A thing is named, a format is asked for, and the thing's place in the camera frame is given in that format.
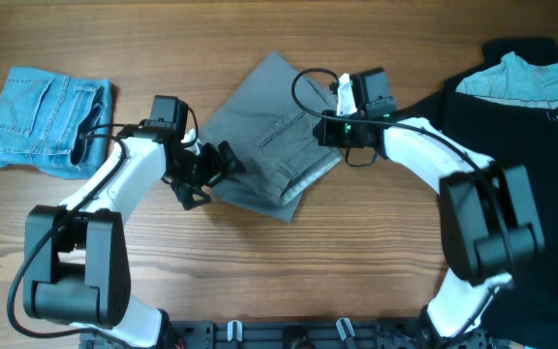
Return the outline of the grey shorts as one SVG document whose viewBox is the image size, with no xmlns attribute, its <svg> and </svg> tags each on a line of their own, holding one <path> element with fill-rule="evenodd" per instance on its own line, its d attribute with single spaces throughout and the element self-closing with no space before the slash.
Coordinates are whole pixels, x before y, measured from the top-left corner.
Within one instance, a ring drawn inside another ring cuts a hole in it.
<svg viewBox="0 0 558 349">
<path fill-rule="evenodd" d="M 290 223 L 306 189 L 342 160 L 319 145 L 319 119 L 297 106 L 297 70 L 273 51 L 200 128 L 200 141 L 229 143 L 245 168 L 212 188 L 229 204 Z"/>
</svg>

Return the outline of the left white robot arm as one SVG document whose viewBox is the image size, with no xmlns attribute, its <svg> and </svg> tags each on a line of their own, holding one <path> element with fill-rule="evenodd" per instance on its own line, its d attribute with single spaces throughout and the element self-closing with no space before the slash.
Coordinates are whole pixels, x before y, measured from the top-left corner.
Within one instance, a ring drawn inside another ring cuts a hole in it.
<svg viewBox="0 0 558 349">
<path fill-rule="evenodd" d="M 195 113 L 176 97 L 157 95 L 149 118 L 97 125 L 80 134 L 113 140 L 115 149 L 75 194 L 57 206 L 35 206 L 25 221 L 24 261 L 11 286 L 7 314 L 19 333 L 15 301 L 25 313 L 63 326 L 43 338 L 80 335 L 84 348 L 182 348 L 166 311 L 131 291 L 124 227 L 147 191 L 167 183 L 186 210 L 210 203 L 204 192 L 244 165 L 228 142 L 199 143 L 185 135 Z"/>
</svg>

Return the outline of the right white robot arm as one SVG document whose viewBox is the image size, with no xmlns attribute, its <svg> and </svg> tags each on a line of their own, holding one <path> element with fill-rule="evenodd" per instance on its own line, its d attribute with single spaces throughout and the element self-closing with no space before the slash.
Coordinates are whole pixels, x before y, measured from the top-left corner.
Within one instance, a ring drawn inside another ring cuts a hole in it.
<svg viewBox="0 0 558 349">
<path fill-rule="evenodd" d="M 384 69 L 335 75 L 337 98 L 318 112 L 314 135 L 324 146 L 371 148 L 376 159 L 402 165 L 438 196 L 441 243 L 449 271 L 425 308 L 429 330 L 450 344 L 475 330 L 495 295 L 543 252 L 543 230 L 529 177 L 501 166 L 397 110 Z"/>
</svg>

